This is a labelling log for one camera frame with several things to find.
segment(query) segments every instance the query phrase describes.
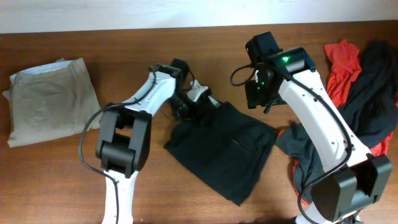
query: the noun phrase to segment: cable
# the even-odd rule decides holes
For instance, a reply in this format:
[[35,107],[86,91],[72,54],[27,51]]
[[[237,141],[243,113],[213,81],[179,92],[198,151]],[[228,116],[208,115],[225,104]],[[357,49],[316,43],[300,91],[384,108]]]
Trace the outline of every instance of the cable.
[[193,85],[195,84],[195,76],[193,75],[193,72],[191,70],[189,70],[189,73],[191,73],[192,76],[192,84],[190,88],[187,89],[183,89],[182,91],[190,91],[193,88]]
[[89,169],[89,170],[91,170],[91,171],[93,171],[93,172],[96,172],[97,174],[102,175],[102,176],[105,176],[106,178],[109,178],[110,180],[112,180],[112,183],[113,183],[113,185],[114,185],[115,196],[116,196],[116,224],[118,224],[118,222],[119,222],[119,194],[118,194],[118,182],[117,182],[113,177],[111,177],[110,175],[105,174],[104,172],[102,172],[102,171],[100,171],[100,170],[98,170],[98,169],[95,169],[94,167],[92,167],[92,166],[90,166],[90,165],[87,164],[87,162],[86,162],[86,161],[84,160],[84,158],[83,158],[83,140],[84,140],[84,138],[85,138],[85,136],[86,136],[86,132],[87,132],[88,128],[90,127],[90,124],[91,124],[91,123],[93,122],[93,120],[94,120],[98,115],[100,115],[102,112],[105,112],[105,111],[108,111],[108,110],[111,110],[111,109],[115,109],[115,108],[123,108],[123,107],[125,107],[125,106],[134,105],[134,104],[140,102],[141,100],[143,100],[143,99],[149,94],[149,92],[155,87],[155,85],[156,85],[156,79],[157,79],[157,77],[156,77],[156,72],[154,71],[154,69],[153,69],[152,67],[149,67],[149,69],[150,69],[150,71],[154,74],[154,81],[152,82],[152,85],[149,87],[149,90],[146,91],[145,94],[143,94],[140,98],[138,98],[138,99],[136,98],[136,100],[134,100],[133,102],[118,103],[118,104],[114,104],[114,105],[107,106],[107,107],[105,107],[105,108],[101,108],[99,111],[97,111],[97,112],[87,121],[85,127],[83,128],[83,131],[81,132],[81,137],[80,137],[80,141],[79,141],[78,150],[79,150],[79,158],[80,158],[81,163],[82,163],[85,167],[87,167],[87,169]]
[[[298,209],[300,209],[301,214],[304,216],[305,219],[307,219],[307,221],[309,221],[311,224],[318,224],[317,222],[313,221],[310,217],[307,216],[307,214],[305,214],[305,211],[302,207],[301,204],[301,200],[302,197],[304,195],[304,193],[311,187],[313,187],[314,185],[316,185],[317,183],[321,182],[322,180],[324,180],[325,178],[327,178],[328,176],[332,175],[332,173],[336,172],[337,170],[341,169],[342,167],[344,167],[348,160],[350,159],[352,152],[353,152],[353,145],[351,143],[351,138],[346,130],[346,128],[344,127],[344,124],[340,121],[339,117],[336,115],[336,113],[332,110],[332,108],[325,102],[325,100],[318,94],[316,94],[313,90],[311,90],[309,87],[305,86],[303,83],[299,82],[298,80],[296,80],[295,78],[293,78],[293,76],[291,76],[290,74],[285,74],[284,72],[282,72],[281,70],[279,70],[278,68],[270,65],[269,63],[258,63],[256,64],[255,67],[258,67],[260,65],[264,65],[267,68],[272,69],[274,72],[279,73],[280,75],[282,75],[283,77],[285,77],[287,80],[290,80],[292,82],[294,82],[296,85],[298,85],[299,87],[303,88],[305,91],[309,92],[311,95],[313,95],[315,98],[315,101],[319,101],[325,108],[326,110],[331,114],[331,116],[333,117],[333,119],[336,121],[336,123],[338,124],[338,126],[340,127],[341,131],[344,134],[344,137],[346,138],[347,141],[347,145],[348,147],[346,148],[346,152],[347,152],[347,156],[343,159],[342,162],[340,162],[336,167],[334,167],[333,169],[329,170],[328,172],[324,173],[323,175],[321,175],[320,177],[318,177],[317,179],[313,180],[312,182],[310,182],[307,186],[304,187],[304,189],[300,192],[300,194],[298,195],[298,199],[297,199],[297,204],[298,204]],[[233,75],[239,71],[240,69],[243,69],[244,67],[240,67],[238,69],[236,69],[233,74],[231,75],[231,84],[234,85],[234,83],[232,83],[232,78]],[[234,86],[240,86],[245,84],[245,82],[240,83],[239,85],[234,85]]]
[[234,83],[233,78],[234,78],[234,75],[236,72],[238,72],[244,68],[251,68],[251,67],[252,67],[252,64],[250,63],[249,65],[245,65],[245,66],[235,69],[235,71],[231,74],[231,77],[229,78],[229,81],[231,82],[232,86],[242,86],[242,85],[246,84],[247,82],[249,82],[251,80],[251,78],[253,78],[254,72],[256,71],[256,69],[253,70],[252,74],[250,75],[250,77],[247,80],[245,80],[241,83],[238,83],[238,84]]

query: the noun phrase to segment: white wall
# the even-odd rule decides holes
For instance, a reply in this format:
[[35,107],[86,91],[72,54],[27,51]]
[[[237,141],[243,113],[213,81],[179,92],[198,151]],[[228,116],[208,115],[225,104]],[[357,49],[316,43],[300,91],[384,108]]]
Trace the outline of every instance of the white wall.
[[398,19],[398,0],[0,0],[0,33]]

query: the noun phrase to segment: red cloth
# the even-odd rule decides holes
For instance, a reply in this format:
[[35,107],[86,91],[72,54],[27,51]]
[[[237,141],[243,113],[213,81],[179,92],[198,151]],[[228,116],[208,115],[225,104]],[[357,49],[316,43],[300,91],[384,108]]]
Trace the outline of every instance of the red cloth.
[[[349,88],[362,71],[358,58],[359,49],[348,43],[347,40],[342,40],[339,44],[326,44],[324,49],[333,64],[326,89],[332,102],[339,107],[346,103]],[[395,102],[398,106],[398,95]],[[372,154],[374,156],[387,154],[388,141],[391,138],[392,133],[371,149]]]

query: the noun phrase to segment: green light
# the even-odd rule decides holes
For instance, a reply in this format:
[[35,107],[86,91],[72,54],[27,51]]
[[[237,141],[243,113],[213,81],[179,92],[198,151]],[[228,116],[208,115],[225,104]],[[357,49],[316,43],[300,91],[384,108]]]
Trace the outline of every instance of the green light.
[[282,60],[286,63],[289,60],[289,57],[282,57]]

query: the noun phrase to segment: dark gray cloth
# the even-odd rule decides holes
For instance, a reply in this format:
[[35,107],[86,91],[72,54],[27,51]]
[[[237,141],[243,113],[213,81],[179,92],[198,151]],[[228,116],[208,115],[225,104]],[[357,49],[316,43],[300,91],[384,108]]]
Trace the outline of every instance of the dark gray cloth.
[[200,123],[182,121],[164,148],[212,189],[241,205],[258,182],[275,138],[273,127],[226,102]]
[[[372,148],[397,125],[397,51],[385,42],[371,42],[360,61],[362,72],[338,111],[357,137]],[[298,192],[324,173],[318,152],[302,126],[292,124],[276,144],[299,162],[293,178]],[[312,202],[310,190],[304,199]]]

